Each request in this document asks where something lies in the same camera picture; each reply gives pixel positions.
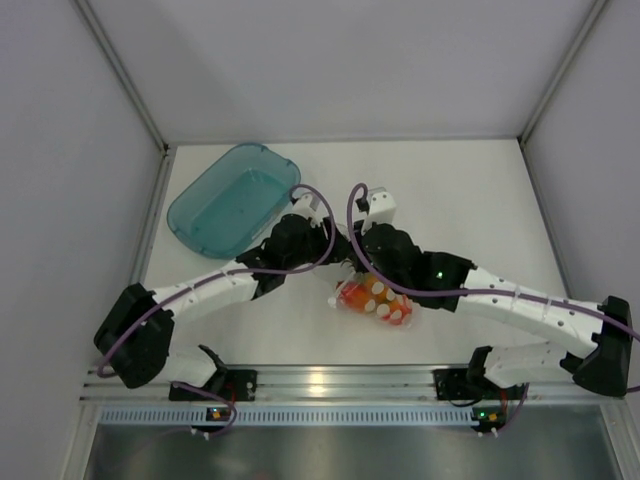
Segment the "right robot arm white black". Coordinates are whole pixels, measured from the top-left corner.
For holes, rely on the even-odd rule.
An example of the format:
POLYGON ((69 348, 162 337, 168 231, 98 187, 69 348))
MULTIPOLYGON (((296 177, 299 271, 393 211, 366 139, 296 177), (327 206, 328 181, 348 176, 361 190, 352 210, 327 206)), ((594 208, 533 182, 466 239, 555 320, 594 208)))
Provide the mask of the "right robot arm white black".
POLYGON ((468 363, 468 388, 480 397, 535 381, 571 379, 607 397, 629 386, 632 327, 629 303, 609 296, 577 301, 523 287, 473 261, 447 252, 421 250, 388 223, 358 222, 348 230, 362 265, 395 293, 421 307, 477 315, 539 337, 521 347, 484 346, 468 363))

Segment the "fake pineapple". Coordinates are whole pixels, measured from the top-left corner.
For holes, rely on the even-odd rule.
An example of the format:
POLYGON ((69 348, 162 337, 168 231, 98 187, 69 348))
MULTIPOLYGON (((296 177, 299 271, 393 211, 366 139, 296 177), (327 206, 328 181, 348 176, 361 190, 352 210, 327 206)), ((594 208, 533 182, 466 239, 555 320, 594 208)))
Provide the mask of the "fake pineapple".
POLYGON ((387 325, 407 325, 413 314, 413 303, 398 294, 371 273, 352 272, 338 282, 331 305, 376 318, 387 325))

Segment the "clear zip top bag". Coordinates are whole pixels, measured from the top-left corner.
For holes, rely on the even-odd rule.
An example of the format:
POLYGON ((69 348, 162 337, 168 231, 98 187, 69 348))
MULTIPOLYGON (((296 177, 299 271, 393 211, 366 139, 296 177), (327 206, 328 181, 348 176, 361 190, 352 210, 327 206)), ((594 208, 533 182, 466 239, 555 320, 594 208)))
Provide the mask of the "clear zip top bag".
POLYGON ((369 271, 357 271, 348 260, 324 265, 314 275, 331 287, 328 305, 337 311, 375 320, 389 328, 408 328, 414 303, 405 294, 396 293, 369 271))

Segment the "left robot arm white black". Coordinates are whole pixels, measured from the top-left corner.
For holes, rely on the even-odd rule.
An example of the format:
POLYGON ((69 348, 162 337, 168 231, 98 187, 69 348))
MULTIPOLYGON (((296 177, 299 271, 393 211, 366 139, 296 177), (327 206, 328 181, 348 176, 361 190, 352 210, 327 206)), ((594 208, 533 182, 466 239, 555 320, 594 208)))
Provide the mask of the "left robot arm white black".
POLYGON ((215 399, 225 390, 225 365, 205 345, 178 346, 176 328, 263 297, 295 271, 339 265, 350 251, 329 218, 317 222, 287 214, 260 245, 218 270, 164 288, 126 287, 98 328, 94 345, 129 389, 153 381, 179 382, 204 399, 215 399))

